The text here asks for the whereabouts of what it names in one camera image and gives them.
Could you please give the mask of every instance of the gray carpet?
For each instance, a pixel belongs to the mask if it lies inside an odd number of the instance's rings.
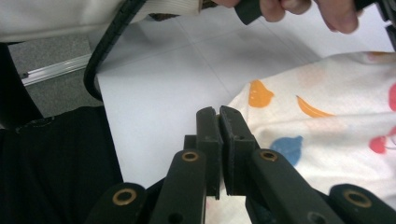
[[[12,45],[9,50],[20,74],[91,53],[84,35],[27,41]],[[26,90],[44,117],[84,105],[102,105],[85,91],[83,74],[84,71],[79,70],[29,85]]]

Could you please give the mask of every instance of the finger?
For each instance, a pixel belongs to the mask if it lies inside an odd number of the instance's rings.
[[[240,0],[212,0],[214,3],[224,7],[235,7]]]
[[[317,0],[323,19],[335,30],[350,34],[358,28],[358,16],[353,0]]]
[[[260,10],[267,21],[280,21],[285,16],[279,0],[260,0]]]
[[[285,10],[301,15],[311,7],[311,0],[281,0],[280,4]]]

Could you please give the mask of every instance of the patterned cloth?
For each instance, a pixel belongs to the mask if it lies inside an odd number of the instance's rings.
[[[314,189],[354,184],[396,207],[396,53],[334,55],[254,80],[229,106],[261,148],[282,153]],[[207,203],[207,223],[223,220],[216,213],[246,217]]]

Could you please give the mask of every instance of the black fabric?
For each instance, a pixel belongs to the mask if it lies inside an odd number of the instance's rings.
[[[0,130],[0,222],[83,223],[122,182],[103,107]]]

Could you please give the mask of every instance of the white table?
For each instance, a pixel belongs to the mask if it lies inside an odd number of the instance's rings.
[[[227,105],[252,79],[337,53],[393,51],[385,26],[370,7],[357,32],[335,34],[315,5],[279,23],[245,26],[215,7],[130,25],[98,73],[124,180],[149,187],[163,178],[184,135],[195,134],[195,112]]]

